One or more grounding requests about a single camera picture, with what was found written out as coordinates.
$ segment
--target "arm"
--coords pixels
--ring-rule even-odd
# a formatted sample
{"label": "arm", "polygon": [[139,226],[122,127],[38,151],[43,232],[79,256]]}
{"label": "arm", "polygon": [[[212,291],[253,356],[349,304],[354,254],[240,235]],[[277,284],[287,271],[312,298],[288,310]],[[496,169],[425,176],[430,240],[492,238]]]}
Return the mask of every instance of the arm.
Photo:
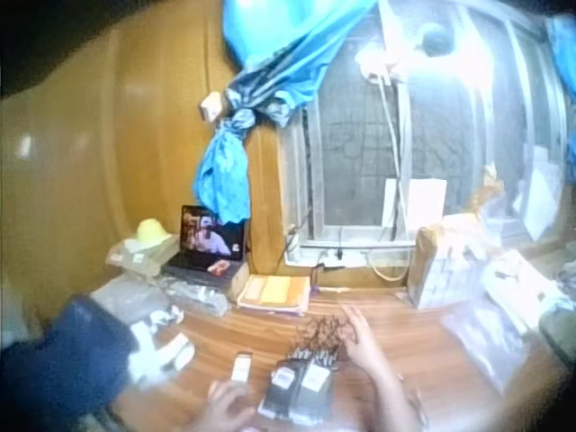
{"label": "arm", "polygon": [[379,430],[382,432],[419,430],[402,384],[380,349],[366,318],[354,307],[343,306],[342,309],[355,330],[355,339],[351,335],[343,335],[348,355],[368,374],[376,391]]}

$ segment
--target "plastic bag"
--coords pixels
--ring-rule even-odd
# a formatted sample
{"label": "plastic bag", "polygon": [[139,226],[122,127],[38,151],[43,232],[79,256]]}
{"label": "plastic bag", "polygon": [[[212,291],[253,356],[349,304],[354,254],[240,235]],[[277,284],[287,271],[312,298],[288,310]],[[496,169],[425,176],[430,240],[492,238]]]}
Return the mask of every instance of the plastic bag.
{"label": "plastic bag", "polygon": [[455,308],[442,319],[442,324],[462,342],[476,365],[503,393],[530,350],[504,311],[481,298]]}

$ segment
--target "cardboard box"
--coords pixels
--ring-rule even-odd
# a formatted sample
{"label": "cardboard box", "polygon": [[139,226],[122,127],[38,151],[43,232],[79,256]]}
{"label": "cardboard box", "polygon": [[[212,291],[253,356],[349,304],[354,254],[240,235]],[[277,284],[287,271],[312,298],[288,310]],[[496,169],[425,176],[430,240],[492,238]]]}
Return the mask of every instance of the cardboard box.
{"label": "cardboard box", "polygon": [[463,302],[483,294],[480,280],[495,253],[472,213],[446,216],[416,237],[408,295],[418,309]]}

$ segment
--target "dark blue bag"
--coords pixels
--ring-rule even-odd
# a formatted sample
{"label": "dark blue bag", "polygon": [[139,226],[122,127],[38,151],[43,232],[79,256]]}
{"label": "dark blue bag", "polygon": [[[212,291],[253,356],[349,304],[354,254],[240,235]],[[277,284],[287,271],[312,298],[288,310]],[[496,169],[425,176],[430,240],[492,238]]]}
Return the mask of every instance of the dark blue bag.
{"label": "dark blue bag", "polygon": [[3,419],[20,424],[13,430],[69,430],[128,382],[135,344],[128,327],[97,303],[73,298],[41,340],[2,353]]}

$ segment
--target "straw hat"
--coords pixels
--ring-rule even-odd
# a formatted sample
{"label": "straw hat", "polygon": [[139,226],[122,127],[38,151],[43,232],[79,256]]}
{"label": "straw hat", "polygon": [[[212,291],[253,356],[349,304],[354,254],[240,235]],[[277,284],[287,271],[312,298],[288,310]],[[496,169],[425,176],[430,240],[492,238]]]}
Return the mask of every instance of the straw hat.
{"label": "straw hat", "polygon": [[162,224],[156,219],[143,220],[136,230],[136,238],[139,245],[144,249],[158,246],[170,237],[170,234],[166,232]]}

